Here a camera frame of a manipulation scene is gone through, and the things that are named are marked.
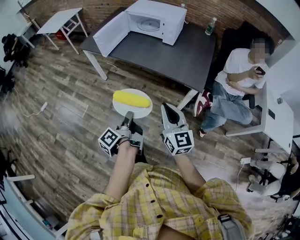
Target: red sneaker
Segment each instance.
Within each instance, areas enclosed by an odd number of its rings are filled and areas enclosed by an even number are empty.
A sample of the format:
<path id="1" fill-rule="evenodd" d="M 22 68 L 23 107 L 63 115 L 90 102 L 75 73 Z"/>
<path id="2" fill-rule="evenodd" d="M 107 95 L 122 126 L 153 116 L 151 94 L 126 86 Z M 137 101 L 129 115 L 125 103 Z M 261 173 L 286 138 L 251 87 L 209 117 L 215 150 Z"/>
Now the red sneaker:
<path id="1" fill-rule="evenodd" d="M 201 96 L 200 94 L 198 95 L 193 112 L 194 117 L 197 117 L 203 110 L 212 106 L 212 102 L 209 98 L 210 94 L 210 92 L 204 91 Z"/>
<path id="2" fill-rule="evenodd" d="M 204 132 L 204 131 L 202 130 L 202 128 L 201 128 L 201 129 L 199 130 L 199 132 L 198 132 L 198 135 L 199 135 L 200 138 L 203 138 L 203 137 L 205 137 L 206 132 Z"/>

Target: black and white marker cube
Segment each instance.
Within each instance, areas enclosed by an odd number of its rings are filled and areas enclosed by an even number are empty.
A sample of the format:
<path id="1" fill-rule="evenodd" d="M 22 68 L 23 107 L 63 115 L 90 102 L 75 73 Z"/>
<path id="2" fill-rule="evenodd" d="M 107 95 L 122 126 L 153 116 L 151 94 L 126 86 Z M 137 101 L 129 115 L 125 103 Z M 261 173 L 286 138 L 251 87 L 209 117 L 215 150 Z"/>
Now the black and white marker cube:
<path id="1" fill-rule="evenodd" d="M 105 132 L 98 138 L 100 148 L 109 156 L 112 157 L 113 149 L 116 148 L 118 140 L 121 138 L 121 135 L 116 131 L 108 127 Z"/>
<path id="2" fill-rule="evenodd" d="M 188 130 L 168 133 L 165 136 L 164 143 L 173 156 L 188 153 L 195 146 L 193 131 Z"/>

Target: table leg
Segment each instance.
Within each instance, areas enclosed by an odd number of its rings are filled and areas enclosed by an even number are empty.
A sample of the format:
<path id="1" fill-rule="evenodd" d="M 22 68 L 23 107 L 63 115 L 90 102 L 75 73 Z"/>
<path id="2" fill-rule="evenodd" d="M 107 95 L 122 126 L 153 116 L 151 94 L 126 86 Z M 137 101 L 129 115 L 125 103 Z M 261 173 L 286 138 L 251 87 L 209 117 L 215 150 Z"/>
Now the table leg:
<path id="1" fill-rule="evenodd" d="M 81 27 L 82 27 L 82 30 L 84 31 L 85 36 L 88 37 L 88 34 L 86 33 L 86 30 L 85 30 L 85 28 L 84 28 L 84 26 L 83 26 L 83 23 L 81 22 L 81 20 L 80 20 L 80 18 L 79 18 L 78 13 L 76 13 L 76 17 L 77 17 L 78 22 L 80 23 L 80 25 L 81 25 Z"/>
<path id="2" fill-rule="evenodd" d="M 79 52 L 77 51 L 77 49 L 75 48 L 75 46 L 73 45 L 73 43 L 71 42 L 71 40 L 69 39 L 69 37 L 68 37 L 68 35 L 66 34 L 64 28 L 61 27 L 60 30 L 61 30 L 62 33 L 65 35 L 66 39 L 67 39 L 68 42 L 71 44 L 71 46 L 74 48 L 75 52 L 79 55 Z"/>
<path id="3" fill-rule="evenodd" d="M 23 181 L 23 180 L 28 180 L 28 179 L 33 179 L 36 176 L 31 174 L 31 175 L 25 175 L 25 176 L 18 176 L 18 177 L 7 177 L 7 180 L 10 182 L 16 182 L 16 181 Z"/>
<path id="4" fill-rule="evenodd" d="M 68 223 L 63 225 L 59 230 L 57 230 L 54 235 L 55 239 L 59 239 L 59 236 L 61 236 L 66 230 L 68 229 Z"/>
<path id="5" fill-rule="evenodd" d="M 24 202 L 25 205 L 30 205 L 30 204 L 32 204 L 32 203 L 33 203 L 33 200 L 28 200 L 28 201 L 25 201 L 25 202 Z"/>
<path id="6" fill-rule="evenodd" d="M 60 48 L 53 42 L 53 40 L 47 35 L 47 34 L 43 34 L 46 38 L 48 38 L 48 40 L 53 44 L 53 46 L 56 47 L 57 50 L 59 50 Z"/>
<path id="7" fill-rule="evenodd" d="M 274 152 L 274 153 L 285 153 L 283 149 L 280 148 L 256 148 L 255 152 L 260 152 L 260 153 L 269 153 L 269 152 Z"/>
<path id="8" fill-rule="evenodd" d="M 36 48 L 24 35 L 21 35 L 24 41 L 32 48 Z"/>
<path id="9" fill-rule="evenodd" d="M 179 110 L 181 110 L 182 108 L 185 107 L 186 104 L 189 103 L 190 100 L 192 100 L 192 98 L 198 93 L 198 91 L 191 89 L 187 95 L 182 99 L 182 101 L 179 103 L 179 105 L 177 106 L 177 108 Z"/>
<path id="10" fill-rule="evenodd" d="M 99 65 L 95 56 L 91 52 L 88 52 L 85 50 L 83 50 L 83 52 L 85 53 L 87 58 L 90 60 L 91 64 L 94 66 L 95 70 L 99 73 L 100 77 L 106 81 L 107 76 L 106 76 L 105 72 L 103 71 L 103 69 L 101 68 L 101 66 Z"/>
<path id="11" fill-rule="evenodd" d="M 241 130 L 233 130 L 226 132 L 227 137 L 231 136 L 239 136 L 239 135 L 246 135 L 246 134 L 252 134 L 252 133 L 260 133 L 263 131 L 263 127 L 261 125 L 254 126 L 254 127 L 247 127 Z"/>

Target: smartphone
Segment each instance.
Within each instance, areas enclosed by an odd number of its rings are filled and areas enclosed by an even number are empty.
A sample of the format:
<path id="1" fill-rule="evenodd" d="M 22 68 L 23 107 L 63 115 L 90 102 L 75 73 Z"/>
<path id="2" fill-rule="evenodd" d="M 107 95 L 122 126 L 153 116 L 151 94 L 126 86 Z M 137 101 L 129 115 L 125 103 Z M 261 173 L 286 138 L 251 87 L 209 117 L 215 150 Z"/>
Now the smartphone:
<path id="1" fill-rule="evenodd" d="M 257 67 L 255 70 L 261 72 L 261 74 L 259 74 L 259 75 L 263 75 L 264 76 L 266 74 L 266 72 L 261 67 Z"/>
<path id="2" fill-rule="evenodd" d="M 273 111 L 271 111 L 270 109 L 268 109 L 268 115 L 275 120 L 275 113 Z"/>

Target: white t-shirt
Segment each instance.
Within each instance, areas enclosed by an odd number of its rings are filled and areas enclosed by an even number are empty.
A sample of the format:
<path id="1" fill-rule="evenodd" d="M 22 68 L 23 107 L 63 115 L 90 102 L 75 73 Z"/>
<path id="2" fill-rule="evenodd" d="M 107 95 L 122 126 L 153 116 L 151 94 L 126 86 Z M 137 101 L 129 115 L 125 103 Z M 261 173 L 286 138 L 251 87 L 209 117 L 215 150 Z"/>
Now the white t-shirt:
<path id="1" fill-rule="evenodd" d="M 245 93 L 232 88 L 231 86 L 229 86 L 226 83 L 227 74 L 242 73 L 244 71 L 248 71 L 253 66 L 260 66 L 265 72 L 267 72 L 267 70 L 269 69 L 269 67 L 267 66 L 267 64 L 265 62 L 261 62 L 261 63 L 257 63 L 257 64 L 249 63 L 249 61 L 248 61 L 249 52 L 250 52 L 250 49 L 246 49 L 246 48 L 234 49 L 230 53 L 230 55 L 226 61 L 226 64 L 224 66 L 223 71 L 219 72 L 216 77 L 216 81 L 218 83 L 220 83 L 223 86 L 223 88 L 231 95 L 244 96 Z M 255 87 L 261 89 L 261 88 L 263 88 L 263 85 L 265 82 L 266 82 L 266 80 L 264 78 L 262 78 L 259 81 L 251 79 L 251 78 L 246 78 L 242 81 L 239 81 L 239 84 L 241 87 L 244 87 L 244 88 L 251 88 L 251 87 L 255 86 Z"/>

